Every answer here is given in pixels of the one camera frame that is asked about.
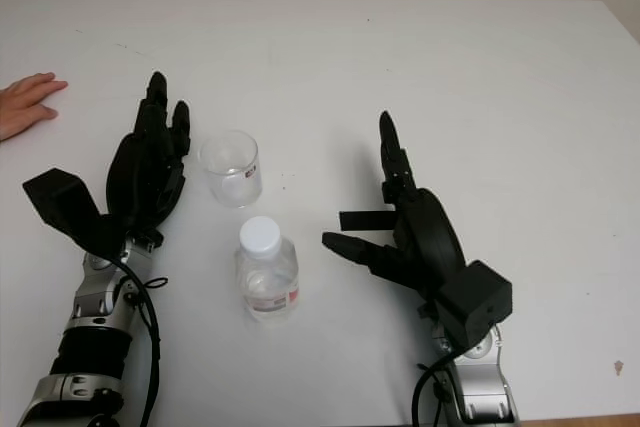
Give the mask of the bare person hand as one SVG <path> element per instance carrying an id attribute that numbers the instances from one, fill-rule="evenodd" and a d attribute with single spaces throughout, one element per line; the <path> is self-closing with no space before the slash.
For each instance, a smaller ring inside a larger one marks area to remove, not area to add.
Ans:
<path id="1" fill-rule="evenodd" d="M 1 90 L 1 141 L 9 140 L 39 122 L 53 120 L 58 112 L 45 104 L 68 83 L 52 72 L 22 78 Z"/>

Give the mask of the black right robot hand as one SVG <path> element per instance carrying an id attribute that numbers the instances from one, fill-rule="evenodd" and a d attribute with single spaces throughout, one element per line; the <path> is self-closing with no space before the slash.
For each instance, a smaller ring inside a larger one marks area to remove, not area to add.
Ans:
<path id="1" fill-rule="evenodd" d="M 382 197 L 393 209 L 341 211 L 340 231 L 323 233 L 322 244 L 432 303 L 438 290 L 465 267 L 464 255 L 439 199 L 416 185 L 387 111 L 380 115 L 379 132 Z"/>

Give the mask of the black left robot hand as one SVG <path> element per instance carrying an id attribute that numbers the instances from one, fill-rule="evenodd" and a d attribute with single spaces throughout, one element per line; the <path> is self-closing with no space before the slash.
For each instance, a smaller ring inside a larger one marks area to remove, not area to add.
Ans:
<path id="1" fill-rule="evenodd" d="M 190 150 L 190 113 L 180 100 L 168 116 L 166 77 L 152 74 L 140 101 L 133 131 L 120 142 L 109 168 L 109 215 L 127 236 L 159 247 L 158 227 L 171 214 L 186 178 L 183 158 Z"/>

